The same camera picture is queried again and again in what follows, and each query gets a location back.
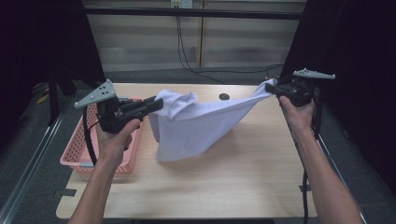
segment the plastic basket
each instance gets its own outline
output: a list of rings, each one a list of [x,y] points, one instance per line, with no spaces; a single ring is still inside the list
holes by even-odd
[[[97,121],[96,105],[89,105],[87,109],[87,123],[91,127]],[[116,174],[130,174],[134,168],[134,158],[137,151],[137,146],[140,139],[140,134],[143,128],[143,122],[140,123],[140,128],[135,130],[132,136],[132,143],[129,148],[123,152],[123,160],[121,165],[117,168]],[[98,140],[96,136],[96,129],[91,128],[91,139],[95,155],[99,157]],[[69,143],[67,144],[64,154],[60,162],[62,165],[70,166],[78,173],[87,174],[92,172],[93,165],[91,157],[88,153],[87,144],[84,139],[84,128],[82,125],[82,117],[78,122],[78,126],[73,132]]]

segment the wooden table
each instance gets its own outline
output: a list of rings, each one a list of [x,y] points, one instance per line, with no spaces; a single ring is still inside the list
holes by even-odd
[[[198,95],[198,101],[248,97],[255,86],[114,84],[118,96],[148,98],[163,89]],[[259,103],[205,154],[183,161],[157,162],[149,119],[145,118],[134,171],[117,175],[105,217],[119,218],[257,218],[302,217],[299,186],[303,166],[277,99]],[[73,172],[57,216],[70,218],[87,184]],[[308,192],[309,215],[316,216]]]

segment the person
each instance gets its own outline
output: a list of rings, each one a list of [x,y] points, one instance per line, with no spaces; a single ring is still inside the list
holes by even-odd
[[[131,133],[139,125],[140,120],[133,119],[118,134],[105,133],[96,125],[100,156],[68,223],[102,223],[113,177],[122,163],[125,147],[132,141]]]
[[[330,166],[311,131],[314,103],[295,107],[285,96],[279,101],[286,110],[291,134],[300,146],[320,222],[362,223],[358,205]],[[100,157],[69,223],[102,223],[113,176],[139,122],[137,119],[130,121],[118,134],[104,133],[100,125],[96,126]]]
[[[279,97],[279,101],[286,110],[291,135],[299,145],[320,223],[362,223],[358,205],[311,131],[314,103],[295,107],[286,96]]]

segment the black horizontal bar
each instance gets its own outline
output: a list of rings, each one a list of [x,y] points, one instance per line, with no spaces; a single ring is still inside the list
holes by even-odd
[[[93,15],[137,15],[137,16],[176,16],[176,17],[211,17],[211,18],[241,18],[298,21],[306,18],[303,13],[236,11],[214,9],[187,8],[156,8],[156,7],[48,7],[46,10],[67,13],[84,13]]]

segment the white towel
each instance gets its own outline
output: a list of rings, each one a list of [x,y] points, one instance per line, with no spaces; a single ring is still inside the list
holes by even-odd
[[[228,101],[195,103],[197,96],[161,91],[163,108],[150,113],[154,138],[159,142],[157,161],[178,161],[206,152],[210,146],[230,131],[259,101],[273,95],[265,91],[263,82],[251,97]]]

